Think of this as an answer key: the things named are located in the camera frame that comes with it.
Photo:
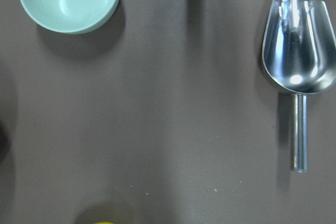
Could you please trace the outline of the steel ice scoop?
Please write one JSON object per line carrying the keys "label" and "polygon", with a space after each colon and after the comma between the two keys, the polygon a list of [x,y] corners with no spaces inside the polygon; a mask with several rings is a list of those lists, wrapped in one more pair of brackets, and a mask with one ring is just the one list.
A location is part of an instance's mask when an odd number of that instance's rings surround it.
{"label": "steel ice scoop", "polygon": [[292,97],[292,164],[308,171],[307,97],[335,84],[335,34],[324,1],[272,0],[263,39],[262,65]]}

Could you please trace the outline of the upper yellow lemon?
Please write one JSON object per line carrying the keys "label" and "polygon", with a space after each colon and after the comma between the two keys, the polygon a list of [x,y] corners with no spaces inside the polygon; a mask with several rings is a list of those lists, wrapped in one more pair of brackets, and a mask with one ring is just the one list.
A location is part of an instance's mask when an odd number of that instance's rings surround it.
{"label": "upper yellow lemon", "polygon": [[101,222],[94,222],[93,224],[114,224],[114,222],[101,221]]}

